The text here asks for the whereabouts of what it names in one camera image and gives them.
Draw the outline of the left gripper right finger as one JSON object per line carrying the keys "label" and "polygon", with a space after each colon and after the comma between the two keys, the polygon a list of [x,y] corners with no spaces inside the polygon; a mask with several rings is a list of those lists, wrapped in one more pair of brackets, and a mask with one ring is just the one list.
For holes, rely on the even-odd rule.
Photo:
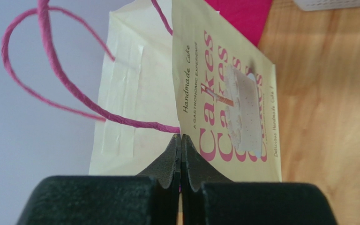
{"label": "left gripper right finger", "polygon": [[196,150],[191,137],[181,137],[181,194],[185,225],[208,225],[210,218],[204,198],[204,183],[232,183]]}

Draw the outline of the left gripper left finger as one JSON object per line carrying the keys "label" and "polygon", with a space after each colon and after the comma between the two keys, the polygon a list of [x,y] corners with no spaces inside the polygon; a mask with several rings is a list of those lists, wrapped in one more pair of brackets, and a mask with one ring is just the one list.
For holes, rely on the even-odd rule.
{"label": "left gripper left finger", "polygon": [[176,225],[180,195],[181,135],[174,134],[165,151],[137,174],[155,181],[150,210],[152,225]]}

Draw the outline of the beige Cakes paper bag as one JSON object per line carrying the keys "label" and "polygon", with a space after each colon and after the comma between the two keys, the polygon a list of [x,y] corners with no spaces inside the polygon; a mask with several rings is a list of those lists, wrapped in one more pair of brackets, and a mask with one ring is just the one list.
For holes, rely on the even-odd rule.
{"label": "beige Cakes paper bag", "polygon": [[[276,68],[203,0],[136,0],[109,14],[98,101],[60,80],[96,120],[90,175],[135,175],[172,134],[233,181],[281,181]],[[116,114],[126,121],[105,118]]]}

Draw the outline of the folded red t-shirt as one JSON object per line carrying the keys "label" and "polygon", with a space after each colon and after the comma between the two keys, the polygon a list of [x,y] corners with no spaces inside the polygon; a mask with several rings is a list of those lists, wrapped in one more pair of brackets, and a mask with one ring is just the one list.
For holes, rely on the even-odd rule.
{"label": "folded red t-shirt", "polygon": [[206,0],[221,16],[258,46],[272,0]]}

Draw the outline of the white plastic laundry basket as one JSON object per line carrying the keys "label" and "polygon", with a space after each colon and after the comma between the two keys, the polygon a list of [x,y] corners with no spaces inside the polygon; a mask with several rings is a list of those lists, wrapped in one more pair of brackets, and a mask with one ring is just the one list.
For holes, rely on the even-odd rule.
{"label": "white plastic laundry basket", "polygon": [[303,11],[318,11],[360,7],[360,0],[293,0]]}

